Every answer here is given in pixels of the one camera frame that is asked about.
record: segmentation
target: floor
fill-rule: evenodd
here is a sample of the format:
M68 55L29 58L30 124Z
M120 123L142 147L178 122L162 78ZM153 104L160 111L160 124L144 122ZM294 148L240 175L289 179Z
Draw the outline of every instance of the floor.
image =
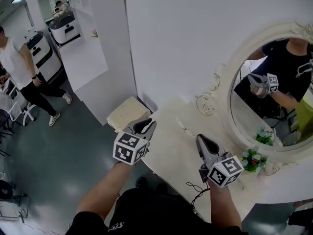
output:
M35 107L33 115L37 120L26 127L15 126L13 138L0 144L12 154L5 158L8 180L16 184L17 194L26 193L31 198L24 225L20 220L0 221L6 235L65 234L82 195L115 163L112 148L116 133L108 125L101 126L72 93L68 81L61 88L73 95L73 103L67 105L62 98L49 98L61 112L53 127L48 126L48 114ZM139 176L147 177L152 188L162 182L140 162L122 192L134 187ZM5 216L16 216L27 206L28 198L21 207L3 202L0 211ZM244 219L243 229L250 235L280 235L292 211L292 204L256 205Z

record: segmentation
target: beige cushion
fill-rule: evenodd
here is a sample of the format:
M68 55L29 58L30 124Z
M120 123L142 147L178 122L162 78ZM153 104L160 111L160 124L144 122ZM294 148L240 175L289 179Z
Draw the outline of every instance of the beige cushion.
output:
M107 121L115 129L115 132L120 132L125 129L129 122L150 115L149 109L131 96L107 117Z

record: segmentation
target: appliance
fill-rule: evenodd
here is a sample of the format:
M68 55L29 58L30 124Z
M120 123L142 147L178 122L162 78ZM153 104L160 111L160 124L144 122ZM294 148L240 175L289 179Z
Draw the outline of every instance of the appliance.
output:
M42 31L37 31L27 42L34 64L48 81L62 66L62 63Z
M59 47L80 37L78 22L75 20L72 11L65 12L52 20L49 24L49 29Z

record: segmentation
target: oval mirror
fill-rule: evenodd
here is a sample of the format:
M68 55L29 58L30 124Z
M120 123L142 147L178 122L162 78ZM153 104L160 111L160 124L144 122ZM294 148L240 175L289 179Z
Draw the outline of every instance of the oval mirror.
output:
M306 40L277 39L242 64L230 108L245 137L283 147L313 136L312 52Z

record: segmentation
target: forearm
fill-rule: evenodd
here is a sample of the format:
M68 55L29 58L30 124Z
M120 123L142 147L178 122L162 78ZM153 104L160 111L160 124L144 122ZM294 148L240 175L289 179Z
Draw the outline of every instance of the forearm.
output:
M9 79L11 77L10 73L6 72L6 74L4 75L4 79Z
M262 48L258 48L247 58L247 60L259 60L263 57L265 57L265 54L263 53Z
M212 224L221 228L238 226L241 229L241 219L231 199L229 188L219 188L214 183L210 183L210 188Z
M31 56L26 57L25 61L27 64L27 70L28 70L30 77L36 76L34 61L33 61L32 57Z
M291 95L284 94L280 91L272 93L272 98L281 106L288 110L293 110L297 107L298 102Z
M36 76L34 61L26 44L22 46L22 48L20 49L20 53L26 62L27 70L30 77Z
M131 170L131 165L115 164L104 179L82 198L77 213L93 212L104 220L112 209Z

